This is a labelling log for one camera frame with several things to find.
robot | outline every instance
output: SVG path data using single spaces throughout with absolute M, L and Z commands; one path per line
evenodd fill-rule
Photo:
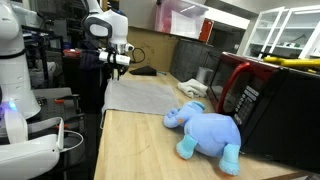
M 127 17 L 119 11 L 103 12 L 96 0 L 82 2 L 89 12 L 83 23 L 85 32 L 98 39 L 109 39 L 106 52 L 101 52 L 99 59 L 115 65 L 118 70 L 128 67 L 130 58 L 124 53 L 134 47 L 126 40 Z M 37 177 L 50 171 L 57 164 L 59 154 L 68 150 L 63 148 L 61 118 L 48 120 L 54 122 L 50 126 L 59 124 L 58 134 L 28 140 L 28 133 L 39 129 L 30 127 L 26 119 L 41 109 L 31 90 L 23 34 L 16 13 L 35 16 L 13 7 L 10 0 L 0 0 L 0 127 L 5 127 L 10 142 L 0 146 L 1 179 Z

blue stuffed elephant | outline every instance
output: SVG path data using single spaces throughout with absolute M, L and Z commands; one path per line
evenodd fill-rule
M 230 175 L 239 174 L 239 150 L 241 138 L 238 127 L 230 116 L 216 113 L 204 114 L 205 106 L 190 101 L 179 109 L 171 109 L 164 116 L 168 128 L 184 127 L 184 138 L 177 152 L 189 159 L 194 150 L 207 156 L 221 157 L 220 169 Z

wooden countertop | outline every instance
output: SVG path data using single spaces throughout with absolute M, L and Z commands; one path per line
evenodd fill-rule
M 190 99 L 178 90 L 178 81 L 169 73 L 132 76 L 128 72 L 121 79 L 170 85 L 180 105 L 198 100 L 206 105 L 205 112 L 213 112 L 208 99 Z M 189 160 L 180 158 L 175 146 L 182 138 L 183 128 L 166 128 L 163 116 L 108 110 L 100 140 L 95 180 L 250 180 L 298 172 L 265 159 L 240 155 L 240 174 L 236 177 L 227 176 L 219 170 L 219 158 L 207 157 L 196 151 Z

glass cabinet door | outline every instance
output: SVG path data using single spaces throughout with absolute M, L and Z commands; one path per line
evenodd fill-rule
M 272 36 L 276 37 L 274 33 L 279 32 L 275 31 L 275 28 L 277 27 L 283 12 L 284 7 L 280 7 L 260 13 L 244 50 L 244 56 L 260 59 L 262 57 L 260 52 L 269 52 L 274 43 L 274 38 L 272 39 Z
M 320 21 L 320 6 L 292 8 L 281 27 L 270 53 L 289 58 L 305 58 L 316 43 Z

microwave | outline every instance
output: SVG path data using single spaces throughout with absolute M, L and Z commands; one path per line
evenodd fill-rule
M 237 124 L 242 153 L 320 172 L 319 75 L 226 52 L 213 70 L 209 100 Z

